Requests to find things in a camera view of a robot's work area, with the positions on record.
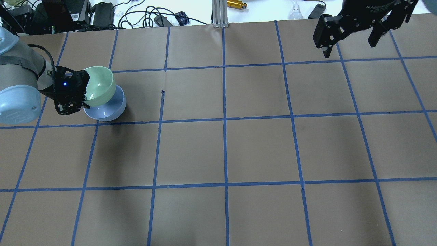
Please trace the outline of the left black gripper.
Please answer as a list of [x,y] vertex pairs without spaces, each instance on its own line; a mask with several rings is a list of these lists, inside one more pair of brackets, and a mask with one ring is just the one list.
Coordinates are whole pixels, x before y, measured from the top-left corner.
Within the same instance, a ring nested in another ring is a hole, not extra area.
[[56,112],[59,115],[70,115],[89,109],[86,104],[86,87],[89,83],[89,73],[85,70],[73,71],[66,67],[55,66],[51,73],[53,85],[49,87],[48,97],[53,99]]

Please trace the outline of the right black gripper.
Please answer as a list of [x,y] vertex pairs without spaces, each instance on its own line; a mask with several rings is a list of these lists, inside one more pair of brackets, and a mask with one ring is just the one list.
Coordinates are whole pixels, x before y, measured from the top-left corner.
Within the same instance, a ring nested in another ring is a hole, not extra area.
[[348,35],[373,27],[368,38],[371,48],[390,30],[397,30],[410,21],[418,0],[345,0],[341,14],[322,14],[317,22],[313,40],[328,59],[337,42]]

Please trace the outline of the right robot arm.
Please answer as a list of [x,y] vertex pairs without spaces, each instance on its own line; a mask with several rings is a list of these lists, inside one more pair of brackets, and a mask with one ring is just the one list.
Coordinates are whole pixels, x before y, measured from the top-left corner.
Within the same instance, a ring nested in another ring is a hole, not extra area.
[[313,34],[315,46],[328,59],[337,42],[350,34],[372,29],[367,39],[376,47],[382,36],[408,23],[418,0],[344,0],[337,16],[322,14]]

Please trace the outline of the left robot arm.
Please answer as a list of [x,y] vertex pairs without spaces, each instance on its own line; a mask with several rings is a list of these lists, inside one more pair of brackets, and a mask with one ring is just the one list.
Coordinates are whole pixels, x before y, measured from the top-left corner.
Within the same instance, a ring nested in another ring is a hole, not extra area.
[[1,28],[0,121],[2,124],[29,123],[39,117],[41,96],[53,100],[59,115],[89,108],[86,86],[89,73],[56,66],[50,52],[28,45]]

